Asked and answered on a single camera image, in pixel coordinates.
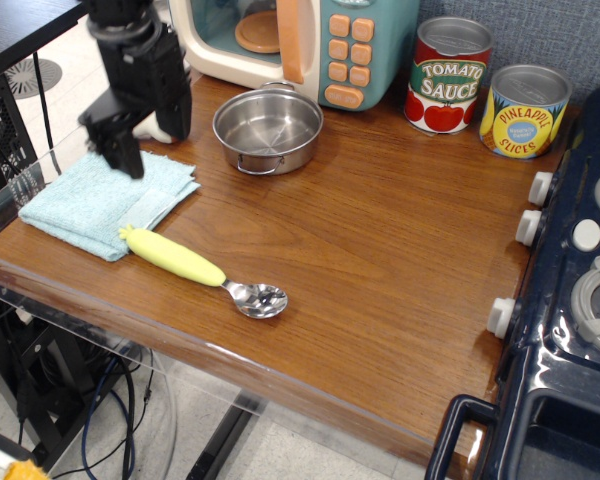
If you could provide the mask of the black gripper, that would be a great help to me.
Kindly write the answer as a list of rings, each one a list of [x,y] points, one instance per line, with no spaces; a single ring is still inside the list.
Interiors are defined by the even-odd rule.
[[[90,149],[132,179],[144,176],[134,128],[155,112],[159,129],[177,140],[191,131],[189,71],[176,33],[159,19],[125,26],[88,22],[109,80],[109,89],[79,117]]]

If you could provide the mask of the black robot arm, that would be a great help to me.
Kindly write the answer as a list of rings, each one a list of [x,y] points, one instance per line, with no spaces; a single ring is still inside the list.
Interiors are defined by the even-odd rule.
[[[151,1],[85,1],[109,87],[80,116],[91,149],[133,179],[144,176],[133,129],[155,115],[159,129],[184,140],[191,129],[190,75],[176,32]]]

